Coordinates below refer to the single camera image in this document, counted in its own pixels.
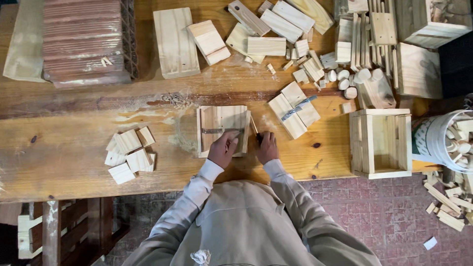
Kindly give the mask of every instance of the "gray jacket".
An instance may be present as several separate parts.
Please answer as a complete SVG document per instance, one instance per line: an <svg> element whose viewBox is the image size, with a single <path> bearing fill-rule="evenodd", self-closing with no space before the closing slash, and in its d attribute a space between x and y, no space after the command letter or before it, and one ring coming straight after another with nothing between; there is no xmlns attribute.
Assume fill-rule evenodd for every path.
<svg viewBox="0 0 473 266"><path fill-rule="evenodd" d="M280 160L263 169L270 186L247 180L212 186L223 169L206 160L123 265L196 266L190 254L200 249L210 252L209 266L381 265Z"/></svg>

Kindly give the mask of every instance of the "bucket of wood pieces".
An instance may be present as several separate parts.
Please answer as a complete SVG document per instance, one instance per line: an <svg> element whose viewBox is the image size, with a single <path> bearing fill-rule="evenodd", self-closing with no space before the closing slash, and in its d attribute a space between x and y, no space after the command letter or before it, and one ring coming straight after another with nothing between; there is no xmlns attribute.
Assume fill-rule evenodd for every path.
<svg viewBox="0 0 473 266"><path fill-rule="evenodd" d="M442 164L473 174L473 111L457 110L446 115L412 122L412 158Z"/></svg>

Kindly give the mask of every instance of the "wooden workbench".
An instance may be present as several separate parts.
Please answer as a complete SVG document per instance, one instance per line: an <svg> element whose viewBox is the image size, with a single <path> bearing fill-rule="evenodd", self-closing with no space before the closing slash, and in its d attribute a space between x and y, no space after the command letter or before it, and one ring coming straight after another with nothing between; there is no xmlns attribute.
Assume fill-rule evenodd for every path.
<svg viewBox="0 0 473 266"><path fill-rule="evenodd" d="M256 11L260 1L243 1ZM284 57L268 56L263 65L248 64L232 56L208 66L199 53L201 74L165 80L161 76L152 11L190 7L193 21L211 19L225 40L237 20L224 7L229 1L136 0L135 16L141 79L130 85L55 89L0 77L0 200L45 201L182 189L204 159L196 159L196 114L199 105L247 105L260 131L276 134L280 159L297 180L350 177L348 102L335 83L318 92L302 86L306 95L317 94L313 105L322 119L294 141L266 102L293 81L294 69L282 71ZM332 10L332 1L321 4ZM15 8L2 8L0 16L0 71L13 31ZM334 50L332 27L323 36L314 33L310 48L319 55ZM276 69L273 80L266 65ZM141 172L117 185L104 164L105 147L116 132L148 126L158 153L156 171ZM312 145L320 143L319 148ZM234 158L218 182L251 179L268 182L249 145L246 158ZM415 161L413 171L435 169Z"/></svg>

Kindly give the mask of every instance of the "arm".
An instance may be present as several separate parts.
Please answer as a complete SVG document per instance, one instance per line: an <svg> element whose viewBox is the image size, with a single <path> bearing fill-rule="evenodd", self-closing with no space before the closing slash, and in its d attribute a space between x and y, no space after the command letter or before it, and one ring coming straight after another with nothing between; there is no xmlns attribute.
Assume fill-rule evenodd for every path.
<svg viewBox="0 0 473 266"><path fill-rule="evenodd" d="M123 266L146 261L151 253L152 263L145 264L166 266L171 263L187 230L209 197L213 182L230 163L237 144L236 134L225 132L211 145L209 156L199 173L191 177L183 195L159 218L149 237L126 259Z"/></svg>
<svg viewBox="0 0 473 266"><path fill-rule="evenodd" d="M345 232L310 194L286 173L278 159L273 135L265 133L258 159L271 178L271 187L296 230L307 239L310 253L327 266L380 266L378 258L365 244Z"/></svg>

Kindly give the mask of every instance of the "red brick floor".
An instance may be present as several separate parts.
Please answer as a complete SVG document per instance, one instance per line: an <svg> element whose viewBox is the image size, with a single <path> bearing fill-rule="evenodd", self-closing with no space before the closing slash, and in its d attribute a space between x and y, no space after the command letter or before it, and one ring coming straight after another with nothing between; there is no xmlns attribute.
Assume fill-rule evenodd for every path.
<svg viewBox="0 0 473 266"><path fill-rule="evenodd" d="M301 185L346 231L372 248L384 266L472 266L473 226L458 232L427 214L434 199L422 185L424 177L314 180ZM117 197L117 217L131 220L131 232L106 256L106 264L121 265L179 195ZM423 243L432 236L438 244L427 251Z"/></svg>

